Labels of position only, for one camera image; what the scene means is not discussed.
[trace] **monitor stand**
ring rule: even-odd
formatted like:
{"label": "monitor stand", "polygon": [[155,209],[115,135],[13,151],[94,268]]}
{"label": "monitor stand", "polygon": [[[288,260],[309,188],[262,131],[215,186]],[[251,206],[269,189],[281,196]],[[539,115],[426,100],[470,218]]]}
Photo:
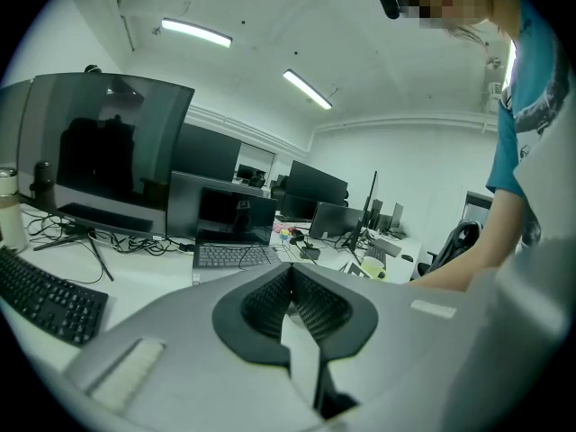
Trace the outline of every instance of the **monitor stand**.
{"label": "monitor stand", "polygon": [[364,231],[364,233],[361,234],[362,232],[362,225],[364,223],[364,220],[358,220],[358,223],[356,224],[355,229],[352,231],[350,237],[348,238],[348,240],[346,240],[343,244],[342,247],[347,247],[350,250],[350,253],[352,253],[356,259],[356,261],[358,262],[358,265],[360,266],[362,263],[360,261],[360,259],[358,259],[358,256],[356,255],[356,246],[358,244],[358,240],[362,239],[364,237],[364,235],[368,232],[368,229],[366,229]]}
{"label": "monitor stand", "polygon": [[45,245],[40,245],[39,247],[35,247],[33,249],[33,251],[41,251],[43,249],[58,247],[60,245],[66,245],[67,243],[73,243],[75,241],[87,239],[90,242],[90,245],[92,247],[92,251],[94,252],[94,255],[96,256],[96,259],[98,259],[100,266],[106,272],[106,275],[108,275],[108,278],[110,278],[111,282],[113,282],[114,278],[112,277],[112,274],[110,274],[108,267],[106,267],[106,264],[104,263],[104,261],[100,257],[100,253],[98,253],[98,249],[96,248],[96,244],[92,240],[92,237],[90,237],[90,234],[94,231],[95,230],[92,228],[87,228],[87,227],[82,227],[82,226],[72,226],[70,235],[67,235],[64,238],[61,238],[60,240],[55,240],[55,241],[52,241],[50,243],[46,243]]}

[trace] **blue shirt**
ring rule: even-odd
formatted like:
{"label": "blue shirt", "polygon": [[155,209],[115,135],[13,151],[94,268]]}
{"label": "blue shirt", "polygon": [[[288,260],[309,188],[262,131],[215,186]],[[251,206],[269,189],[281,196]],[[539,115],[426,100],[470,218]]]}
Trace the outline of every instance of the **blue shirt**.
{"label": "blue shirt", "polygon": [[[517,60],[499,102],[498,144],[486,184],[493,193],[503,189],[526,199],[512,172],[553,125],[569,92],[569,71],[570,61],[554,30],[522,0]],[[540,225],[527,201],[526,206],[522,242],[530,246],[540,239]]]}

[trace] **mug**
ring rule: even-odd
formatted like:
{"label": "mug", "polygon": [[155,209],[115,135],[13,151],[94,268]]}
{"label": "mug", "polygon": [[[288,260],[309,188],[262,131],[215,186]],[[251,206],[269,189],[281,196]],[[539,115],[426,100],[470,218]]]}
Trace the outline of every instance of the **mug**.
{"label": "mug", "polygon": [[384,269],[384,264],[375,257],[366,256],[362,260],[361,267],[369,274],[373,279],[376,280],[386,280],[386,269]]}

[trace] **person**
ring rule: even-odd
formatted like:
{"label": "person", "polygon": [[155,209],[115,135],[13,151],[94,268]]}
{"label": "person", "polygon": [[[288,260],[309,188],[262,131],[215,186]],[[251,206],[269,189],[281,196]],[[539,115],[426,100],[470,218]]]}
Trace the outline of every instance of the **person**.
{"label": "person", "polygon": [[567,103],[570,62],[553,29],[528,0],[381,0],[392,19],[415,16],[431,27],[482,43],[473,26],[496,24],[517,48],[510,86],[499,101],[498,143],[487,188],[494,193],[486,226],[472,248],[410,283],[465,291],[476,272],[500,266],[520,239],[523,247],[540,239],[540,227],[513,171],[554,126]]}

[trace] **gray plastic device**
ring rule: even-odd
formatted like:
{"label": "gray plastic device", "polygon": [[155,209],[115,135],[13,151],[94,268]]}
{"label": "gray plastic device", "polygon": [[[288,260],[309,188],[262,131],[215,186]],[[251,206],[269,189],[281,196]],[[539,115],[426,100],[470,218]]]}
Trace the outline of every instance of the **gray plastic device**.
{"label": "gray plastic device", "polygon": [[[152,302],[91,342],[64,376],[37,368],[92,430],[482,429],[563,342],[575,248],[575,239],[546,241],[477,276],[467,293],[266,265]],[[319,346],[313,404],[279,342],[290,302]],[[162,348],[145,379],[117,410],[93,400],[142,340]]]}

